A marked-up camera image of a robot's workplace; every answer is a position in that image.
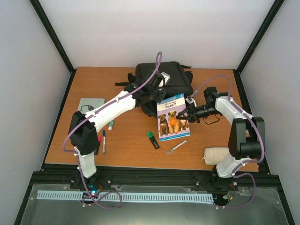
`green marker cap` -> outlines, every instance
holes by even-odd
[[[149,138],[153,137],[152,132],[148,132],[147,135],[148,135]]]

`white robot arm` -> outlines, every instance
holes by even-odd
[[[256,132],[248,120],[257,126],[264,145],[264,121],[260,117],[245,112],[227,92],[220,93],[215,87],[208,87],[204,91],[205,105],[196,106],[195,100],[188,97],[190,103],[184,111],[177,116],[180,120],[200,122],[200,118],[221,114],[232,125],[228,149],[229,153],[224,160],[216,166],[220,178],[230,178],[235,175],[240,167],[250,160],[261,156],[261,145]]]
[[[170,76],[168,74],[158,73],[147,91],[140,89],[131,94],[132,91],[138,89],[139,85],[141,85],[132,83],[126,86],[115,98],[99,108],[85,114],[82,114],[80,111],[73,114],[69,129],[69,133],[73,132],[73,134],[70,136],[70,139],[76,155],[78,155],[78,163],[84,177],[89,178],[96,172],[94,151],[100,146],[97,133],[111,120],[128,110],[142,105],[148,100],[160,102],[166,93],[163,85],[166,85],[169,80]],[[77,127],[84,120],[85,122],[80,127]]]

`wooden table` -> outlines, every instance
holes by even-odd
[[[197,89],[208,78],[225,74],[232,79],[232,96],[241,105],[239,93],[232,70],[223,69],[187,69],[192,71],[194,78],[192,86]],[[57,125],[51,146],[47,153],[45,163],[48,164],[76,164],[72,153],[62,151],[62,143],[68,134],[71,118],[77,111],[81,98],[105,98],[107,102],[115,97],[123,87],[115,86],[115,82],[126,82],[127,74],[135,73],[134,68],[119,67],[79,67],[75,74],[59,123]],[[229,83],[226,78],[213,79],[206,86],[216,86],[218,91],[228,91]],[[199,105],[205,103],[203,90],[195,95]],[[99,154],[95,156],[96,165],[172,168],[189,170],[211,170],[211,165],[206,165],[203,158],[204,149],[208,147],[224,147],[228,144],[230,124],[224,118],[218,123],[206,125],[190,124],[191,136],[171,141],[159,142],[160,148],[155,150],[147,137],[151,131],[158,140],[158,126],[154,117],[149,118],[141,108],[135,108],[117,117],[112,131],[106,130],[106,154],[102,153],[101,145]],[[187,139],[187,143],[167,155],[167,151],[178,143]],[[72,150],[70,141],[67,149]],[[257,172],[256,164],[248,164],[241,168],[244,171]]]

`white cloth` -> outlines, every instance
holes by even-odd
[[[227,147],[206,148],[203,159],[206,165],[217,165],[223,161],[228,153]]]

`black marker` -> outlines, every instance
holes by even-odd
[[[148,135],[148,137],[149,137],[151,143],[153,144],[154,148],[155,148],[155,149],[159,149],[158,142],[155,140],[155,138],[154,138],[152,132],[148,132],[147,135]]]

